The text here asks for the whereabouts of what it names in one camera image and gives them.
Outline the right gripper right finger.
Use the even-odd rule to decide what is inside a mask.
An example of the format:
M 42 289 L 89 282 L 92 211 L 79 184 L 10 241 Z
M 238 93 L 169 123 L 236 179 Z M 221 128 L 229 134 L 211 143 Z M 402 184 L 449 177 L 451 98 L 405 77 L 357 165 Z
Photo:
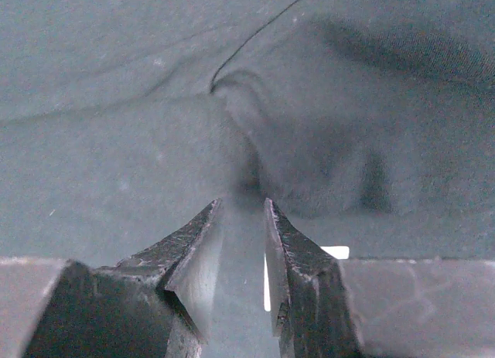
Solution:
M 360 357 L 339 261 L 265 200 L 271 326 L 282 357 Z

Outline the black t-shirt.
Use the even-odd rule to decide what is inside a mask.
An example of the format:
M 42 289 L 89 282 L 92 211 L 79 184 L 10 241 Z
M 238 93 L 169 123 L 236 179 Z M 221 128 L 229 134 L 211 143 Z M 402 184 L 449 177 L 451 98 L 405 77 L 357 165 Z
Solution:
M 494 0 L 1 0 L 1 252 L 107 264 L 230 204 L 209 357 L 270 357 L 260 206 L 494 255 Z

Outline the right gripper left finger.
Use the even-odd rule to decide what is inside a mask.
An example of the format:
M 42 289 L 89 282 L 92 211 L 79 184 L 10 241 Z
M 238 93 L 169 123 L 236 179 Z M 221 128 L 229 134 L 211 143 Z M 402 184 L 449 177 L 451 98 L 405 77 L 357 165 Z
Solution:
M 210 338 L 211 313 L 224 234 L 217 228 L 222 200 L 215 199 L 183 227 L 146 249 L 97 269 L 141 282 L 183 316 L 201 343 Z

